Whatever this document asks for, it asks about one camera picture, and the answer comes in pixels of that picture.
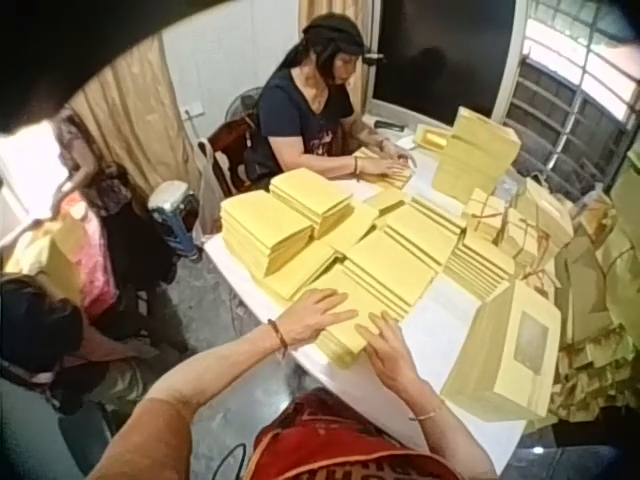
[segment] table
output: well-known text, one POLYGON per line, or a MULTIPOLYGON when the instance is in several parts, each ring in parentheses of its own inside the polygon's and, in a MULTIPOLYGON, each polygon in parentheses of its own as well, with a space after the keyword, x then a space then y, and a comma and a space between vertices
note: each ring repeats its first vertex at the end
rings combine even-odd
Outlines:
MULTIPOLYGON (((435 171, 434 160, 422 153, 417 153, 416 157, 418 167, 405 190, 420 193, 451 213, 459 214, 461 204, 430 187, 435 171)), ((374 185, 355 180, 337 180, 336 184, 360 200, 378 191, 374 185)), ((256 285, 244 266, 229 253, 221 235, 209 240, 204 250, 261 322, 276 318, 282 312, 282 308, 256 285)), ((438 392, 460 353, 479 304, 475 297, 448 277, 439 275, 402 322, 402 330, 420 376, 438 392)), ((425 447, 419 426, 408 419, 409 410, 382 386, 365 356, 361 355, 350 369, 342 370, 331 364, 315 345, 301 347, 291 354, 325 387, 380 428, 407 446, 425 447)), ((522 436, 525 422, 483 422, 455 405, 449 406, 487 450, 495 468, 501 472, 522 436)))

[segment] paper bundle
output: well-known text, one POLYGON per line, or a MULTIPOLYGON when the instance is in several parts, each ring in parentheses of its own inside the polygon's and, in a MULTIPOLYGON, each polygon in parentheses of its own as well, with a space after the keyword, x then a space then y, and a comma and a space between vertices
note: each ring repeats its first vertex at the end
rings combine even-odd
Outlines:
POLYGON ((607 311, 605 276, 589 237, 573 238, 557 255, 556 305, 563 317, 563 344, 583 342, 613 326, 607 311))
POLYGON ((311 242, 276 273, 258 283, 280 305, 288 305, 323 273, 336 258, 335 251, 322 241, 311 242))
MULTIPOLYGON (((380 155, 372 152, 367 148, 361 148, 356 153, 354 153, 356 157, 364 157, 364 158, 380 158, 380 155)), ((396 173, 393 175, 367 175, 361 174, 360 178, 363 180, 378 185, 383 189, 396 189, 402 190, 404 186, 411 179, 411 169, 407 168, 402 173, 396 173)))
POLYGON ((347 252, 344 270, 399 319, 409 313, 436 276, 381 231, 373 232, 347 252))
POLYGON ((350 213, 351 194, 317 173, 299 168, 271 180, 271 195, 292 208, 314 226, 322 237, 350 213))
POLYGON ((455 235, 459 235, 462 229, 467 226, 467 222, 464 219, 451 215, 449 212, 446 212, 418 195, 411 197, 409 204, 432 221, 438 223, 442 228, 455 235))
POLYGON ((622 225, 616 225, 596 258, 605 275, 607 309, 640 346, 640 258, 622 225))
POLYGON ((531 222, 538 233, 537 267, 543 267, 573 237, 573 226, 568 209, 551 193, 532 179, 525 184, 512 200, 515 208, 531 222))
POLYGON ((364 339, 356 332, 355 325, 364 325, 377 333, 377 328, 369 319, 369 313, 379 315, 387 307, 376 295, 354 281, 341 265, 333 267, 313 282, 309 288, 332 288, 339 292, 346 292, 349 298, 335 310, 354 309, 359 312, 355 319, 327 328, 316 340, 316 345, 329 360, 340 368, 350 367, 366 345, 364 339))
POLYGON ((528 272, 522 277, 522 281, 551 303, 556 304, 556 290, 560 288, 560 282, 556 277, 556 267, 553 262, 541 270, 528 272))
POLYGON ((462 218, 467 220, 469 230, 492 242, 502 228, 506 209, 504 200, 476 188, 464 207, 462 218))
POLYGON ((409 198, 409 195, 400 190, 388 189, 378 192, 373 197, 365 200, 364 203, 378 212, 375 223, 377 227, 381 228, 387 223, 386 216, 405 205, 409 198))
POLYGON ((558 354, 549 409, 570 422, 593 420, 604 406, 638 406, 637 359, 622 326, 558 354))
POLYGON ((604 193, 597 192, 596 198, 578 219, 597 250, 616 226, 618 216, 611 199, 604 193))
POLYGON ((500 250, 515 260, 519 275, 535 266, 538 258, 538 232, 535 225, 513 208, 507 210, 497 244, 500 250))
POLYGON ((467 230, 453 249, 444 274, 484 301, 515 277, 515 263, 498 247, 467 230))
POLYGON ((222 238, 256 278, 282 268, 307 245, 311 222, 260 190, 224 200, 222 238))
POLYGON ((488 422, 547 415, 560 312, 520 281, 482 305, 442 396, 488 422))
POLYGON ((411 205, 389 214, 383 232, 435 272, 442 272, 460 235, 457 227, 447 229, 437 216, 424 215, 411 205))
POLYGON ((416 127, 413 143, 426 150, 439 152, 447 146, 449 135, 448 130, 420 123, 416 127))
POLYGON ((372 229, 377 218, 378 211, 376 209, 353 201, 344 220, 325 234, 321 241, 341 255, 345 255, 372 229))
POLYGON ((640 252, 640 146, 637 142, 627 153, 627 159, 611 189, 611 200, 616 208, 618 222, 636 251, 640 252))
POLYGON ((476 188, 490 194, 519 150, 520 140, 512 129, 460 107, 432 186, 462 203, 476 188))

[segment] wall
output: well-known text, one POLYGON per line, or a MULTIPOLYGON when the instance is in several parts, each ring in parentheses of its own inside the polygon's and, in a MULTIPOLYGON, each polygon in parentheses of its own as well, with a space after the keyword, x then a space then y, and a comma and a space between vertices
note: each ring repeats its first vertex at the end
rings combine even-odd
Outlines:
POLYGON ((202 105, 194 124, 207 136, 231 101, 261 86, 298 40, 298 0, 233 0, 172 25, 163 38, 178 105, 202 105))

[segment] tiled floor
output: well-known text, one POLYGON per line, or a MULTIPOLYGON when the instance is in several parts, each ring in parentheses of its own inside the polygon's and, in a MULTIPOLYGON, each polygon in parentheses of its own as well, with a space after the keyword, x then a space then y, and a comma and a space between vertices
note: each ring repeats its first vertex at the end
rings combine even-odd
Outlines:
MULTIPOLYGON (((155 315, 171 336, 182 337, 193 351, 222 345, 254 328, 258 321, 230 291, 224 278, 206 258, 199 264, 181 261, 176 281, 161 295, 155 315)), ((236 444, 245 443, 248 453, 258 431, 273 420, 293 396, 307 391, 315 382, 291 360, 276 357, 240 379, 211 402, 193 425, 191 478, 208 480, 224 455, 236 444)), ((505 479, 595 478, 602 464, 602 452, 593 450, 559 453, 550 429, 523 438, 503 472, 505 479), (532 447, 544 447, 534 453, 532 447)), ((239 454, 225 464, 218 478, 233 478, 239 454)))

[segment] black cap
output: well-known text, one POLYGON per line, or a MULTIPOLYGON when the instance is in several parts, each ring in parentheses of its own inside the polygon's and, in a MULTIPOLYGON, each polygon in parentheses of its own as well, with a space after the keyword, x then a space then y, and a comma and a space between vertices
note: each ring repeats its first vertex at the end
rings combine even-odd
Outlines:
POLYGON ((364 38, 356 23, 341 13, 324 13, 315 17, 307 25, 302 34, 305 37, 321 36, 333 41, 340 52, 362 57, 366 65, 375 65, 383 55, 374 53, 365 45, 364 38))

